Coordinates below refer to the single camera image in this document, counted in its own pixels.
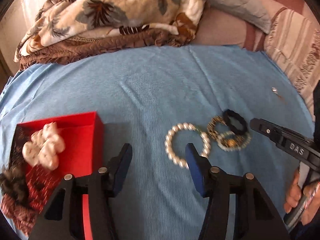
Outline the leopard print scrunchie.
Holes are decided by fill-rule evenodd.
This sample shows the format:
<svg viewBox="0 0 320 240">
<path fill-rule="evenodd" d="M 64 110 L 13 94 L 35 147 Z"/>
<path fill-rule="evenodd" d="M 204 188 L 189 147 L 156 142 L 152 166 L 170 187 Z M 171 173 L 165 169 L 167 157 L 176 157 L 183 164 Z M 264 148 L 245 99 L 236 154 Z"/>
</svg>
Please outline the leopard print scrunchie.
<svg viewBox="0 0 320 240">
<path fill-rule="evenodd" d="M 226 123 L 221 116 L 214 116 L 207 125 L 207 132 L 222 150 L 226 152 L 240 151 L 246 148 L 251 142 L 251 135 L 249 132 L 246 132 L 244 135 L 236 135 L 232 131 L 219 133 L 216 130 L 216 125 L 218 123 L 226 126 Z"/>
</svg>

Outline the light blue bed cloth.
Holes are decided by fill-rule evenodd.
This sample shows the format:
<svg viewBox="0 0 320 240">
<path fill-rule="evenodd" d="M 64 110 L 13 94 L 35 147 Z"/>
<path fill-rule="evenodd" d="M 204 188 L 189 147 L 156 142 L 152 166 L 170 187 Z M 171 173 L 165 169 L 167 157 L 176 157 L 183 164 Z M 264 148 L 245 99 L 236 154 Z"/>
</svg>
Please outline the light blue bed cloth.
<svg viewBox="0 0 320 240">
<path fill-rule="evenodd" d="M 231 109 L 313 136 L 312 117 L 286 75 L 261 52 L 234 46 L 145 47 L 68 65 L 35 64 L 1 94 L 1 166 L 20 122 L 96 111 L 104 161 L 133 148 L 123 190 L 112 200 L 120 239 L 197 239 L 207 200 L 164 141 L 178 123 L 206 129 Z"/>
</svg>

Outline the striped floral pillow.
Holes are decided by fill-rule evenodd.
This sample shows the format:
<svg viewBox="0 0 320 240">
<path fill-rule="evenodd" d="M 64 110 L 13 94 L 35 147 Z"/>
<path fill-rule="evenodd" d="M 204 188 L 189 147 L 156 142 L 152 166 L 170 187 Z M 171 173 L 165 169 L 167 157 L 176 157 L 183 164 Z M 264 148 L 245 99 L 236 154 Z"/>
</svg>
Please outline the striped floral pillow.
<svg viewBox="0 0 320 240">
<path fill-rule="evenodd" d="M 285 9 L 274 19 L 264 50 L 284 72 L 314 117 L 313 90 L 319 81 L 319 27 Z"/>
</svg>

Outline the floral brown cream blanket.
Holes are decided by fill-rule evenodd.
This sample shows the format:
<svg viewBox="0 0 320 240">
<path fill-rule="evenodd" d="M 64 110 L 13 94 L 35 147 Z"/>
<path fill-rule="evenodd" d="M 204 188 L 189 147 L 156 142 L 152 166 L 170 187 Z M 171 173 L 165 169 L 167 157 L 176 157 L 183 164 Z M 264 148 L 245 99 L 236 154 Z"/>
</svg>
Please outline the floral brown cream blanket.
<svg viewBox="0 0 320 240">
<path fill-rule="evenodd" d="M 206 0 L 46 0 L 18 44 L 21 69 L 195 38 Z"/>
</svg>

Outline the red jewelry box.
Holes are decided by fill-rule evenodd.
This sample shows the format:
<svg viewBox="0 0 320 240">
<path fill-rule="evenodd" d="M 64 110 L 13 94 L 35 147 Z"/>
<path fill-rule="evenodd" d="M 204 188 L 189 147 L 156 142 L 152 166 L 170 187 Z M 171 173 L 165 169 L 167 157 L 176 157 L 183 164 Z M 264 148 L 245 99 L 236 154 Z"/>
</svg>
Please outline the red jewelry box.
<svg viewBox="0 0 320 240">
<path fill-rule="evenodd" d="M 59 166 L 53 175 L 62 179 L 71 173 L 75 177 L 90 175 L 103 163 L 104 124 L 97 112 L 55 116 L 17 124 L 26 135 L 32 135 L 45 124 L 55 122 L 65 142 L 59 154 Z"/>
</svg>

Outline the red plaid scrunchie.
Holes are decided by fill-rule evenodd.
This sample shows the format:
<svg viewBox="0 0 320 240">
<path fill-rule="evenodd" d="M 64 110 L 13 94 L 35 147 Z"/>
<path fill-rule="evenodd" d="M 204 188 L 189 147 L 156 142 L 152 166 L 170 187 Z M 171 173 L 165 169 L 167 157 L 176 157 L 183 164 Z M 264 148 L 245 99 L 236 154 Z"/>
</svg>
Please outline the red plaid scrunchie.
<svg viewBox="0 0 320 240">
<path fill-rule="evenodd" d="M 8 194 L 5 194 L 2 197 L 1 211 L 5 217 L 12 219 L 18 230 L 22 231 L 25 236 L 29 237 L 38 217 L 38 213 L 36 211 L 18 204 Z"/>
</svg>

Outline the white cherry print scrunchie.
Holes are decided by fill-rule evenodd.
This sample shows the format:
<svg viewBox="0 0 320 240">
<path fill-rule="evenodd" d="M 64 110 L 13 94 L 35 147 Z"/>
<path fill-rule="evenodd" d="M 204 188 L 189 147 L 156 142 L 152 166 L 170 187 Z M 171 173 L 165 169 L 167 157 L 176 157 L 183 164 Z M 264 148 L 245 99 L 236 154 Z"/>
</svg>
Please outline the white cherry print scrunchie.
<svg viewBox="0 0 320 240">
<path fill-rule="evenodd" d="M 22 155 L 30 166 L 41 165 L 53 171 L 59 166 L 58 154 L 65 148 L 65 141 L 59 133 L 56 122 L 51 122 L 31 135 L 30 141 L 23 145 Z"/>
</svg>

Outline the dark red dotted scrunchie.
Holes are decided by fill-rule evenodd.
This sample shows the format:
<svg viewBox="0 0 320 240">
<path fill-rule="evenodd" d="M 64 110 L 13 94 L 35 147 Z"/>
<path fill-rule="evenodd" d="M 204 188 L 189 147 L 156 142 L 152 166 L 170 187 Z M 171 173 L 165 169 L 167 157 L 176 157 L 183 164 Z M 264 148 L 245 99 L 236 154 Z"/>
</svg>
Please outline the dark red dotted scrunchie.
<svg viewBox="0 0 320 240">
<path fill-rule="evenodd" d="M 61 177 L 55 172 L 47 170 L 41 165 L 32 167 L 26 175 L 29 207 L 37 213 L 41 213 L 60 181 Z"/>
</svg>

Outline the light blue pillow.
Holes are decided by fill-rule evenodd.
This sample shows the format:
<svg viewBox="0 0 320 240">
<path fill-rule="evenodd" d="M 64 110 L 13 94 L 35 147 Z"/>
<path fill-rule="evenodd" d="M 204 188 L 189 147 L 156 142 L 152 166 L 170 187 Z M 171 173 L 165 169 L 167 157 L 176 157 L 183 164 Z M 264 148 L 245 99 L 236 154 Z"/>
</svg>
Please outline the light blue pillow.
<svg viewBox="0 0 320 240">
<path fill-rule="evenodd" d="M 268 34 L 271 18 L 260 0 L 207 0 L 210 6 L 249 22 Z"/>
</svg>

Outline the dark brown fuzzy scrunchie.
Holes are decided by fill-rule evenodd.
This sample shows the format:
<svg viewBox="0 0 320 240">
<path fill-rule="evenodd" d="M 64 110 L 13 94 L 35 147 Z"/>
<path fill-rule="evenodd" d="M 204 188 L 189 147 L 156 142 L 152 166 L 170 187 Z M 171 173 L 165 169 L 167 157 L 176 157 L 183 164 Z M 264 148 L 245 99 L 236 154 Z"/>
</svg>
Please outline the dark brown fuzzy scrunchie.
<svg viewBox="0 0 320 240">
<path fill-rule="evenodd" d="M 20 126 L 15 129 L 12 140 L 9 164 L 1 172 L 1 192 L 7 194 L 18 204 L 27 206 L 29 190 L 25 175 L 26 161 L 22 155 L 24 144 L 29 137 Z"/>
</svg>

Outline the pink brown bed sheet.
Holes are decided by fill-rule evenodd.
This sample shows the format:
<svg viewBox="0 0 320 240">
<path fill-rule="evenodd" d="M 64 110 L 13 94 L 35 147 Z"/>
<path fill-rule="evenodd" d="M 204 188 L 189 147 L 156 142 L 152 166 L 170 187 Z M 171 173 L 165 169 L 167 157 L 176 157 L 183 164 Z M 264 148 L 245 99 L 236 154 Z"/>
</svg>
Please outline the pink brown bed sheet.
<svg viewBox="0 0 320 240">
<path fill-rule="evenodd" d="M 310 10 L 304 0 L 260 0 L 271 22 L 281 9 L 291 9 L 303 16 Z M 238 45 L 255 51 L 263 47 L 265 33 L 255 25 L 210 6 L 207 1 L 194 44 L 223 46 Z"/>
</svg>

